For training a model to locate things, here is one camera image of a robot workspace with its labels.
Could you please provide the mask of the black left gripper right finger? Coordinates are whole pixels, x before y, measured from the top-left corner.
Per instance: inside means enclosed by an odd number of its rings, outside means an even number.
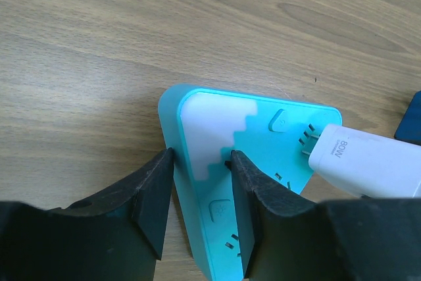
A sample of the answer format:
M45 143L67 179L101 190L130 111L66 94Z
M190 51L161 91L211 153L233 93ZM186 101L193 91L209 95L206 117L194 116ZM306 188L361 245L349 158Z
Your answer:
M248 280L419 280L420 200L315 203L241 151L229 168Z

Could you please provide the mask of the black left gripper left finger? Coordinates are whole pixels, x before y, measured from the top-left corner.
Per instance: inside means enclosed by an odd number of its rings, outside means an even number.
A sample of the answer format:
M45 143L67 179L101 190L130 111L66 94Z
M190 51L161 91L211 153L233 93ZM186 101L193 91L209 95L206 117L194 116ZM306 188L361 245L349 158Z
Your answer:
M162 258L174 174L165 149L69 207L1 203L2 280L152 280Z

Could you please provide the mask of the white USB charger plug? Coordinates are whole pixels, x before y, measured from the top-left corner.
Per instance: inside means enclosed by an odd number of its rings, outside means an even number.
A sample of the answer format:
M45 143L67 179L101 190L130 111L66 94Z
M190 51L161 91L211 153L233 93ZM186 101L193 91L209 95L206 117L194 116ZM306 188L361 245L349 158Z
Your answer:
M353 196L420 197L420 146L328 124L299 139L309 167Z

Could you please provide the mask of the teal triangular power strip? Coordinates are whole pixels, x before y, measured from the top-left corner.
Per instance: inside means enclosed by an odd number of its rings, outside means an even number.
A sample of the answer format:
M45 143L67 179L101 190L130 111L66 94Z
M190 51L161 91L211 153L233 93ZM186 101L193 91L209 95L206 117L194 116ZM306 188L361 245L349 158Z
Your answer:
M295 193L313 171L302 152L307 138L341 124L334 107L178 84L159 99L174 182L195 263L208 280L241 280L243 267L231 172L233 150Z

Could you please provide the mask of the blue cube socket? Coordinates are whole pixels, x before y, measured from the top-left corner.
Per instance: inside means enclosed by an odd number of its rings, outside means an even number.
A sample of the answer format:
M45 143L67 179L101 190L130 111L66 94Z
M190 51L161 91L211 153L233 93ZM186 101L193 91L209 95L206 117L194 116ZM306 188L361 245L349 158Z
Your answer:
M414 94L395 131L394 138L415 145L421 144L421 91Z

